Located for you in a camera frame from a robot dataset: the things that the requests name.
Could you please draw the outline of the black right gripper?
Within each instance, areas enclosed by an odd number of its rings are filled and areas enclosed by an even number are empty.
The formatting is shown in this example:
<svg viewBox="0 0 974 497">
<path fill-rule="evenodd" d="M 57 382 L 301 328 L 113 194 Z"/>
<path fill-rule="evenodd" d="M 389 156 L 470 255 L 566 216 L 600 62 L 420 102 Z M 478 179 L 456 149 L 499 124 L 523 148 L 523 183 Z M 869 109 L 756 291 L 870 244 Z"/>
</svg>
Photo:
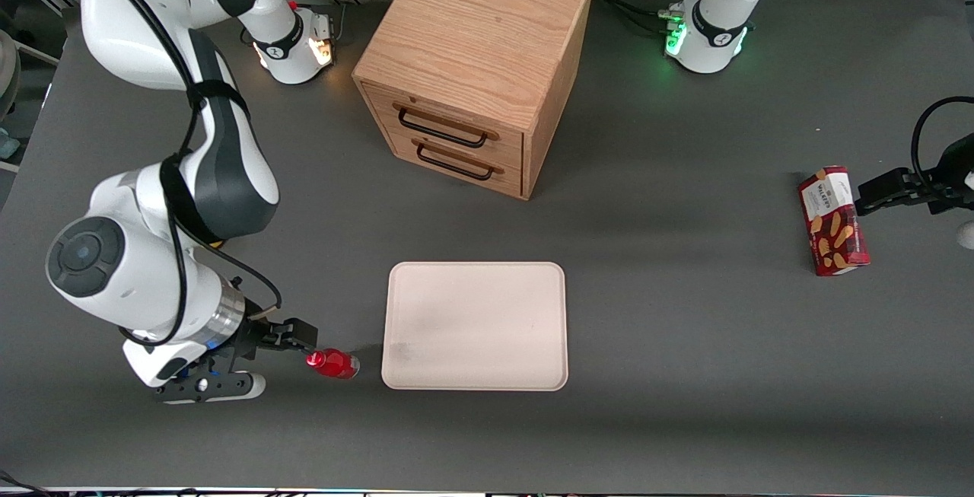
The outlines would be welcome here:
<svg viewBox="0 0 974 497">
<path fill-rule="evenodd" d="M 199 360 L 204 376 L 213 380 L 231 381 L 243 376 L 251 381 L 263 377 L 251 371 L 237 368 L 239 361 L 253 361 L 259 350 L 285 351 L 288 348 L 302 352 L 317 350 L 319 330 L 305 320 L 288 319 L 283 323 L 271 323 L 266 316 L 245 316 L 234 335 L 215 350 L 208 351 Z"/>
</svg>

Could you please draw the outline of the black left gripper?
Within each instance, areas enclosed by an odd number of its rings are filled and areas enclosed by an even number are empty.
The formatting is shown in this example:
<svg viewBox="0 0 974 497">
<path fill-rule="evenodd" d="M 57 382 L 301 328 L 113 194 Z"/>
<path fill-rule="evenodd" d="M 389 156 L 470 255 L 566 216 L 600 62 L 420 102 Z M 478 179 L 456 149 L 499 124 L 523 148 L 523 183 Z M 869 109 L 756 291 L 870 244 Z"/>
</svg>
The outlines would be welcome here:
<svg viewBox="0 0 974 497">
<path fill-rule="evenodd" d="M 925 177 L 933 189 L 922 183 L 915 188 L 914 174 L 904 167 L 894 168 L 859 184 L 859 197 L 855 201 L 857 215 L 864 217 L 881 209 L 914 205 L 915 192 L 916 201 L 924 203 L 930 215 L 939 215 L 955 208 L 971 212 L 972 171 L 973 134 L 968 134 L 947 146 L 935 167 L 925 171 Z"/>
</svg>

